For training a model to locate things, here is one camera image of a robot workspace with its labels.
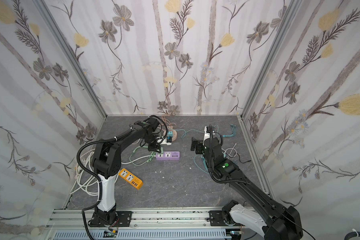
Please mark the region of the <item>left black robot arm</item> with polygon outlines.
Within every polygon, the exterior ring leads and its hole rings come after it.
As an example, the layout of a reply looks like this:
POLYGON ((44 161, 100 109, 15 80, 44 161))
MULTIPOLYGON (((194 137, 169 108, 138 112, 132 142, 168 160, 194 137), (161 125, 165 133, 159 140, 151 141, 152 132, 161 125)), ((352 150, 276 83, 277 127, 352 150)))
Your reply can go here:
POLYGON ((134 142, 141 140, 148 145, 149 152, 160 153, 161 143, 158 140, 157 128, 165 127, 165 122, 158 116, 151 115, 147 119, 129 125, 129 129, 119 136, 100 139, 81 146, 76 154, 78 165, 82 170, 96 179, 98 184, 97 202, 81 210, 84 227, 90 225, 110 227, 118 220, 115 200, 115 179, 122 167, 122 152, 134 142), (81 162, 84 149, 95 146, 92 169, 81 162))

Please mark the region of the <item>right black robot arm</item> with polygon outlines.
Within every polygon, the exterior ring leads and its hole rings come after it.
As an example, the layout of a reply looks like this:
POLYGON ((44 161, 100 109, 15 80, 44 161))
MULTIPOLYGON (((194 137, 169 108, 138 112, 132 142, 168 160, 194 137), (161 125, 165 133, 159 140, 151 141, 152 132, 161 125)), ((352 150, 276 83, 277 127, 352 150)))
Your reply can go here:
POLYGON ((191 151, 203 155, 214 182, 229 185, 253 207, 251 211, 231 201, 222 209, 226 223, 250 228, 265 240, 302 239, 307 231, 299 212, 293 206, 286 208, 250 181, 238 165, 224 156, 222 145, 223 137, 209 125, 203 140, 192 138, 191 151))

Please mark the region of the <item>purple power strip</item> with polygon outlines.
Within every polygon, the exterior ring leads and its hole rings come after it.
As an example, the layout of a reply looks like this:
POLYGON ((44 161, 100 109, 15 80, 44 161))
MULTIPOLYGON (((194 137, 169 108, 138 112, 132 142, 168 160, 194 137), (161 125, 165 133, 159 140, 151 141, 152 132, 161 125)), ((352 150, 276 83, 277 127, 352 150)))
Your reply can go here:
POLYGON ((158 161, 179 161, 179 151, 164 151, 163 153, 156 154, 156 160, 158 161))

